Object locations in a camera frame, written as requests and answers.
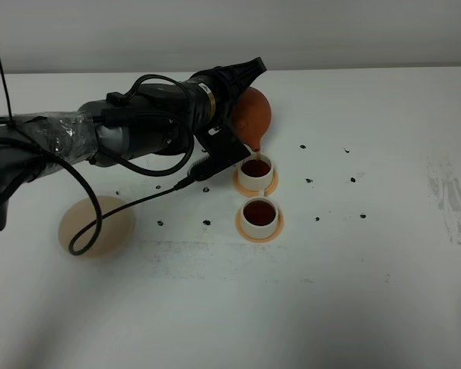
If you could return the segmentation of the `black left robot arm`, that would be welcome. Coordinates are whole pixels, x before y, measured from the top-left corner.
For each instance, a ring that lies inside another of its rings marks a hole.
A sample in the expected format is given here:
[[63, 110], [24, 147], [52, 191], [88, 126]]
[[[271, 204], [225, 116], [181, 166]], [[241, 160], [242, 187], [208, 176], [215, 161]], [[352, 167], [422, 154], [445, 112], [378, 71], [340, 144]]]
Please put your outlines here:
[[159, 178], [182, 168], [175, 190], [205, 181], [250, 155], [259, 139], [232, 121], [239, 101], [265, 72], [260, 58], [199, 71], [188, 80], [147, 74], [125, 93], [113, 91], [77, 111], [0, 117], [0, 230], [9, 198], [24, 183], [68, 171], [95, 210], [88, 225], [99, 236], [106, 214], [75, 165], [121, 165]]

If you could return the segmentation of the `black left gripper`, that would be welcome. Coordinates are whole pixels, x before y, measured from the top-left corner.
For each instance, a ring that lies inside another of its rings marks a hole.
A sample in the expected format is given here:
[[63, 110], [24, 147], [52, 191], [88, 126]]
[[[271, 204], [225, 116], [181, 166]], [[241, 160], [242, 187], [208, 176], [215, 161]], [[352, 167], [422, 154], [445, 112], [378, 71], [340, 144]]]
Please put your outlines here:
[[178, 116], [210, 154], [238, 146], [231, 113], [238, 98], [267, 70], [261, 57], [193, 74], [186, 81], [144, 75], [130, 88], [130, 106]]

